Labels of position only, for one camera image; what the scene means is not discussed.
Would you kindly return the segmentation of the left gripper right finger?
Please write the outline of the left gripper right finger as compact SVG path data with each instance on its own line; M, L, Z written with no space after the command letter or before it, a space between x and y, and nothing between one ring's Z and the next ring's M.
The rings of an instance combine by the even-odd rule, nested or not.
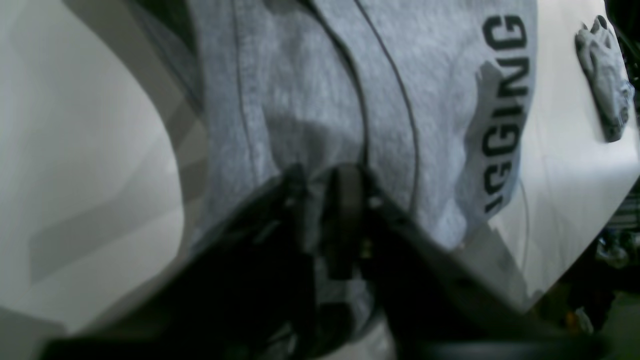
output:
M398 360L602 360L609 346L524 316L442 250L377 184L341 164L325 200L330 278L359 274L383 310Z

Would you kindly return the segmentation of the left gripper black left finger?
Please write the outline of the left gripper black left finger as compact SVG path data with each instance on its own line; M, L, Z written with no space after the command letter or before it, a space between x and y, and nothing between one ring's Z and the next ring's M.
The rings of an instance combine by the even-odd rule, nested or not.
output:
M301 360L316 325L314 261L302 250L306 177L288 167L206 233L194 257L130 312L57 338L41 360L253 360L293 342Z

